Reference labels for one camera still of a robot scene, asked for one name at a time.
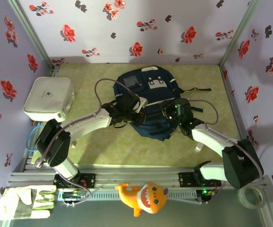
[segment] white box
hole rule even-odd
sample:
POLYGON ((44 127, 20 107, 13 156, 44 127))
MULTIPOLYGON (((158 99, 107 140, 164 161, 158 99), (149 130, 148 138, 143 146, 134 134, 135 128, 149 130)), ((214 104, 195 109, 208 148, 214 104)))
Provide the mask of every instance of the white box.
POLYGON ((39 77, 24 104, 23 111, 34 121, 66 119, 75 99, 74 87, 68 78, 39 77))

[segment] plush toy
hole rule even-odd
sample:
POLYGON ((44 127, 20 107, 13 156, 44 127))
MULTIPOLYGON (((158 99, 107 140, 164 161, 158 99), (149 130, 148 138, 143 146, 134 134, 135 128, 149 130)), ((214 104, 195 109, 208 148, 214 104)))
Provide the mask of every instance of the plush toy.
POLYGON ((142 210, 155 214, 166 203, 168 188, 164 190, 155 183, 147 183, 141 190, 133 186, 132 191, 128 191, 126 190, 127 186, 129 186, 128 183, 123 183, 115 188, 119 190, 119 197, 122 202, 134 209, 135 217, 140 216, 142 210))

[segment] navy backpack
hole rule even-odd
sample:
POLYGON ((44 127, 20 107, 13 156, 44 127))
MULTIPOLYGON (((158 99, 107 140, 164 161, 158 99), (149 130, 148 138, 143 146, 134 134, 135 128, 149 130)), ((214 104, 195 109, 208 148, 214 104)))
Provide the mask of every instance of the navy backpack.
MULTIPOLYGON (((119 76, 117 81, 127 86, 139 97, 144 97, 148 100, 147 106, 141 110, 146 115, 145 122, 140 126, 135 126, 131 123, 131 126, 141 136, 160 141, 169 139, 178 124, 168 122, 160 109, 159 103, 163 100, 178 99, 180 98, 180 94, 185 92, 179 88, 171 73, 162 67, 150 66, 126 72, 119 76)), ((121 99, 121 96, 127 93, 127 90, 117 83, 113 85, 113 90, 116 100, 121 99)), ((210 88, 197 90, 211 91, 210 88)), ((203 111, 195 107, 192 109, 200 112, 203 111)))

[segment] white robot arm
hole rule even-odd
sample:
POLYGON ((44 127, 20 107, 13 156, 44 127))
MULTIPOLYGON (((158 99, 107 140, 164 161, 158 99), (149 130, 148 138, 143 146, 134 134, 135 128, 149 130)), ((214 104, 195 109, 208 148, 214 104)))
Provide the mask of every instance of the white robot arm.
MULTIPOLYGON (((42 159, 45 159, 62 176, 77 183, 80 180, 79 170, 68 158, 70 144, 77 138, 96 129, 115 125, 122 121, 141 125, 145 121, 145 116, 140 111, 146 104, 146 99, 128 93, 115 105, 112 103, 102 105, 102 109, 98 114, 94 114, 96 113, 94 112, 62 124, 52 119, 45 125, 36 141, 36 146, 43 155, 42 159), (45 153, 52 138, 59 131, 62 131, 62 133, 58 134, 53 145, 45 153)), ((167 100, 160 103, 160 106, 165 117, 170 121, 176 121, 185 136, 199 142, 196 148, 197 151, 200 151, 202 146, 206 145, 223 158, 223 163, 204 162, 194 168, 195 179, 199 183, 214 179, 228 181, 233 187, 241 188, 263 174, 262 166, 249 141, 230 139, 207 128, 203 121, 193 117, 187 99, 167 100), (251 157, 248 158, 240 148, 246 150, 251 157), (261 172, 253 164, 253 160, 258 164, 261 172)), ((41 167, 41 164, 41 160, 38 160, 35 166, 41 167)))

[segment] blue cable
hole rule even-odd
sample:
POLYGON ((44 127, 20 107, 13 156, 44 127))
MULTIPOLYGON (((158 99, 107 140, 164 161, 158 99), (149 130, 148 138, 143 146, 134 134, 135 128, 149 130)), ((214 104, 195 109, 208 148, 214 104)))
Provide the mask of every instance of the blue cable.
POLYGON ((35 131, 36 129, 38 129, 38 128, 40 128, 40 127, 44 127, 44 126, 45 126, 44 124, 39 124, 39 125, 37 125, 36 127, 34 127, 34 129, 31 131, 31 133, 28 135, 27 141, 26 141, 26 149, 27 149, 28 151, 31 151, 31 152, 38 151, 38 150, 31 150, 30 148, 28 148, 28 143, 29 143, 29 140, 30 140, 31 136, 33 135, 34 131, 35 131))

